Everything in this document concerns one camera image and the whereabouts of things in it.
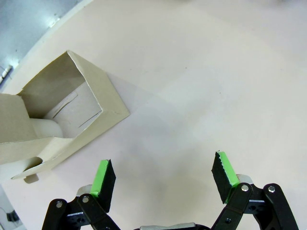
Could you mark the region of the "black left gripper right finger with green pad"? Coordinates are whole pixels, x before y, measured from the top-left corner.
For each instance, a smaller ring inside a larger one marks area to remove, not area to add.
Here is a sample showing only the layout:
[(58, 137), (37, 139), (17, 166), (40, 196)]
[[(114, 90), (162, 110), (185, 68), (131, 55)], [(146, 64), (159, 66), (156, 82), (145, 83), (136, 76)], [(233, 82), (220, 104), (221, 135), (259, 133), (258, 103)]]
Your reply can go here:
[(278, 184), (254, 185), (250, 177), (236, 174), (226, 153), (217, 151), (212, 167), (214, 181), (225, 207), (213, 230), (235, 230), (244, 214), (251, 214), (261, 230), (296, 230), (298, 225)]

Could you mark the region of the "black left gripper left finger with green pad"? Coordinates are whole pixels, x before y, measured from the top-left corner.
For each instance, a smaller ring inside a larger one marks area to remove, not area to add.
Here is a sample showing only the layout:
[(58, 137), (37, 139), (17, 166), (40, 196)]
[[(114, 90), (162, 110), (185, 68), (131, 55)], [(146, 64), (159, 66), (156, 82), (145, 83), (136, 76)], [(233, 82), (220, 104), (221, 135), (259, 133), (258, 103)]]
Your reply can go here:
[(72, 201), (58, 198), (49, 203), (42, 229), (80, 230), (90, 225), (94, 230), (118, 230), (108, 215), (115, 180), (111, 160), (100, 161), (93, 183), (81, 187)]

